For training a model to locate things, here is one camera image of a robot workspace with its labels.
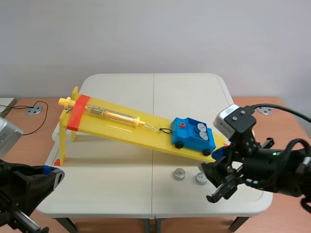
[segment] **black wheel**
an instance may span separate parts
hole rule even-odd
[[[209,156],[210,154],[212,154],[212,152],[209,149],[202,151],[202,153],[204,156]]]
[[[175,147],[176,147],[177,149],[182,149],[182,148],[184,147],[184,143],[183,143],[183,142],[176,142],[176,143],[175,143]]]

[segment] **black cord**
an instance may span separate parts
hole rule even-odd
[[[45,103],[45,104],[47,105],[47,110],[46,110],[46,112],[45,112],[44,120],[43,120],[42,124],[39,126],[39,128],[37,128],[36,130],[34,130],[34,131],[30,132],[30,133],[24,133],[23,136],[30,135],[30,134],[32,134],[32,133],[38,131],[38,130],[42,127],[42,125],[44,124],[44,122],[45,122],[46,119],[47,119],[49,105],[48,105],[46,102],[40,101],[40,100],[37,101],[36,103],[39,103],[39,102],[40,102],[40,103]]]
[[[5,109],[5,110],[3,110],[2,112],[0,112],[0,114],[1,114],[1,113],[4,113],[4,112],[6,112],[6,111],[9,111],[9,110],[11,110],[11,109],[33,108],[33,107],[31,107],[31,106],[25,106],[25,105],[19,105],[19,106],[10,107],[10,106],[6,106],[6,105],[0,104],[0,106],[1,106],[1,107],[6,107],[6,108],[8,108],[8,109]]]
[[[286,108],[286,107],[283,107],[283,106],[280,106],[280,105],[276,105],[276,104],[269,104],[269,103],[260,103],[260,104],[255,104],[255,105],[252,105],[251,108],[253,110],[255,110],[256,108],[260,108],[260,107],[267,107],[267,108],[276,108],[276,109],[279,109],[279,110],[283,110],[285,112],[288,112],[288,113],[291,113],[291,114],[294,114],[296,115],[297,117],[300,117],[304,120],[306,120],[307,122],[311,123],[311,118],[310,117],[307,117],[306,115],[303,115],[293,109],[290,109],[290,108]]]
[[[168,129],[168,128],[160,128],[159,129],[160,131],[164,132],[164,133],[167,133],[167,134],[171,134],[172,133],[172,130],[171,129]]]
[[[282,155],[282,159],[278,163],[278,169],[274,172],[274,174],[269,179],[267,179],[265,181],[265,183],[263,185],[264,188],[271,186],[275,182],[278,181],[279,175],[284,169],[286,169],[286,165],[287,165],[289,158],[291,156],[291,152],[297,143],[302,144],[303,148],[305,149],[306,156],[311,156],[311,147],[306,140],[304,140],[302,138],[296,138],[296,139],[290,141],[289,144],[287,144],[285,150],[282,152],[283,155]]]
[[[1,107],[6,107],[6,108],[8,108],[8,109],[5,109],[5,110],[3,110],[2,112],[0,112],[0,114],[1,114],[1,113],[4,113],[4,112],[6,112],[6,111],[9,111],[9,110],[11,110],[11,109],[35,108],[35,105],[36,105],[37,103],[39,103],[39,102],[45,103],[45,104],[47,105],[47,110],[46,110],[46,112],[45,112],[45,117],[44,117],[44,120],[43,120],[42,124],[40,125],[40,127],[37,128],[36,130],[30,132],[30,133],[24,133],[24,134],[23,134],[23,136],[25,136],[25,135],[30,135],[30,134],[32,134],[32,133],[38,131],[38,130],[42,127],[42,125],[45,123],[45,121],[46,121],[46,119],[47,119],[49,105],[48,105],[46,102],[40,101],[40,100],[39,100],[39,101],[37,101],[33,106],[18,105],[18,106],[14,106],[14,107],[10,107],[10,106],[6,106],[6,105],[0,104]]]

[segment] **red tape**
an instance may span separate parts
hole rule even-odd
[[[85,110],[89,98],[90,98],[89,96],[80,95],[80,97],[77,99],[72,109],[72,114],[70,116],[67,129],[78,131],[83,111]]]

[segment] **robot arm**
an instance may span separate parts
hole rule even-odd
[[[0,227],[23,233],[48,233],[30,214],[63,180],[65,173],[49,166],[11,164],[1,160],[23,131],[0,117]]]
[[[301,204],[311,213],[311,148],[303,139],[292,140],[284,150],[270,149],[274,141],[268,138],[262,146],[256,142],[252,128],[256,119],[252,116],[254,108],[240,108],[233,104],[221,111],[214,126],[231,142],[213,153],[219,157],[216,162],[201,164],[206,177],[217,187],[209,202],[220,198],[230,198],[244,183],[256,189],[300,197]],[[301,150],[293,150],[295,144],[303,145]],[[232,162],[240,162],[233,169]]]

